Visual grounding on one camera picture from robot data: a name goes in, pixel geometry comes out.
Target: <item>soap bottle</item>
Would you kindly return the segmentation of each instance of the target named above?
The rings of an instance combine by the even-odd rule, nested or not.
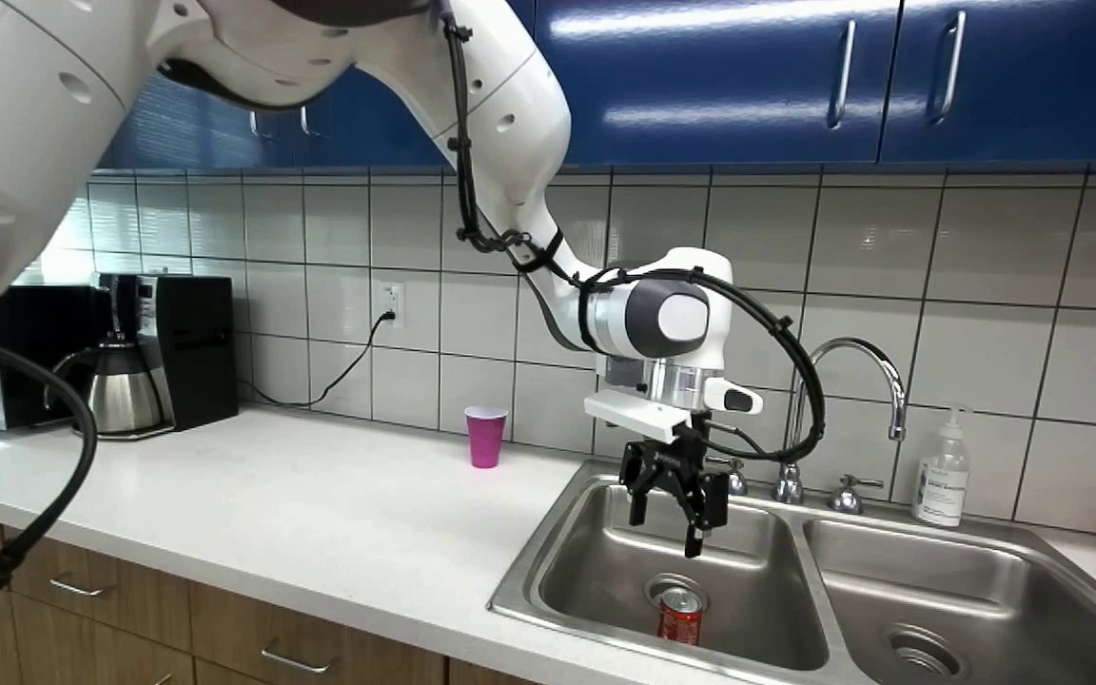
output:
[[[971,479],[971,451],[966,451],[966,429],[963,412],[951,407],[951,417],[944,421],[939,451],[922,463],[922,486],[916,486],[916,517],[930,526],[960,526],[963,503],[966,503],[966,479]]]

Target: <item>backsplash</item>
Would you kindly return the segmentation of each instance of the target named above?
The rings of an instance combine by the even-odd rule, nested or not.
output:
[[[868,359],[819,366],[830,432],[804,462],[806,486],[856,472],[883,483],[868,493],[909,503],[960,402],[974,412],[971,512],[1096,531],[1096,175],[582,175],[547,203],[590,261],[703,245],[806,347],[863,336],[899,361],[904,446]],[[560,351],[509,267],[455,227],[441,175],[105,175],[25,283],[230,274],[239,369],[278,399],[319,396],[395,283],[404,319],[324,412],[465,429],[467,402],[507,402],[513,442],[618,455],[623,432],[582,416],[590,359]],[[740,319],[727,366],[768,399],[741,427],[781,446],[786,354]]]

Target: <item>lower cabinet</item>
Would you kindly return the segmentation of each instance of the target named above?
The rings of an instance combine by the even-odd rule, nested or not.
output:
[[[25,685],[196,685],[196,657],[77,614],[17,596]]]
[[[42,540],[0,592],[0,685],[309,680],[518,685],[518,678],[54,540]]]

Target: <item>electrical outlet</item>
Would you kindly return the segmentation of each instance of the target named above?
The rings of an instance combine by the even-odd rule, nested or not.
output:
[[[401,283],[379,283],[382,288],[382,312],[395,312],[395,319],[390,328],[404,322],[404,286]]]

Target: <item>upper cabinet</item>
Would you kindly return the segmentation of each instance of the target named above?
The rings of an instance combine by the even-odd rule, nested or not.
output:
[[[899,0],[544,0],[578,168],[872,163]]]
[[[1096,0],[509,0],[578,171],[1096,163]],[[445,168],[346,72],[303,110],[155,78],[116,168]]]
[[[1096,0],[906,0],[883,163],[1096,163]]]

